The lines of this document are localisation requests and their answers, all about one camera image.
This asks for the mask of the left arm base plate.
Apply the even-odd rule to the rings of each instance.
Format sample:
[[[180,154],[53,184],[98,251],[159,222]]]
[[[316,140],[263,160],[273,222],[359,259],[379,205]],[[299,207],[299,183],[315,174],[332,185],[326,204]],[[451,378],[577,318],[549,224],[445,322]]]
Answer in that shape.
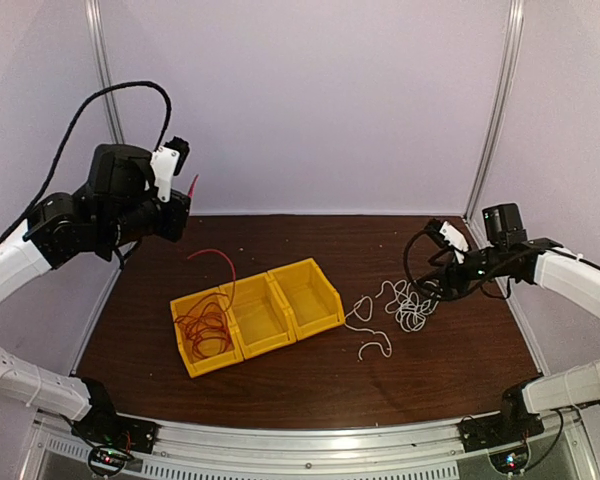
[[[81,420],[73,420],[74,434],[97,444],[128,452],[151,454],[158,426],[153,421],[118,414],[114,409],[93,406]]]

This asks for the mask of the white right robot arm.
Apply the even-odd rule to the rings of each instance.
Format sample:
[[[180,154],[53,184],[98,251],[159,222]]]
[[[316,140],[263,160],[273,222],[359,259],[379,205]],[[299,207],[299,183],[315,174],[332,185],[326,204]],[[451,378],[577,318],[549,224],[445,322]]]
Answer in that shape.
[[[497,278],[555,293],[600,321],[600,266],[549,238],[529,239],[519,207],[504,203],[482,212],[488,245],[476,250],[449,222],[431,219],[409,240],[428,237],[437,247],[432,271],[408,282],[419,295],[439,302],[464,299]],[[600,360],[539,377],[503,394],[492,430],[510,442],[546,411],[600,405]]]

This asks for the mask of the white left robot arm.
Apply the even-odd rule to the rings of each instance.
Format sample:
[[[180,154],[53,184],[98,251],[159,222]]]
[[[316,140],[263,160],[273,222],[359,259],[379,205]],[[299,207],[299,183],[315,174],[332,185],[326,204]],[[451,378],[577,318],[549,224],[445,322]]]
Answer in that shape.
[[[154,152],[122,144],[95,149],[86,183],[75,193],[55,193],[35,203],[0,241],[0,303],[32,280],[74,257],[93,253],[125,263],[123,247],[149,236],[182,238],[190,197],[172,187],[189,155],[175,137]],[[55,374],[0,347],[0,395],[68,419],[78,433],[103,444],[124,433],[104,385]]]

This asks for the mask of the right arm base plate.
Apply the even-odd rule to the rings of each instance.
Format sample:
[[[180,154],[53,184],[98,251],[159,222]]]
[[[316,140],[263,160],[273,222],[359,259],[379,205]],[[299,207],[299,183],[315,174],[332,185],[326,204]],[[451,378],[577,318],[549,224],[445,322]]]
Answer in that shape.
[[[501,413],[480,418],[465,416],[457,428],[467,453],[522,442],[544,432],[543,422],[537,416],[516,422]]]

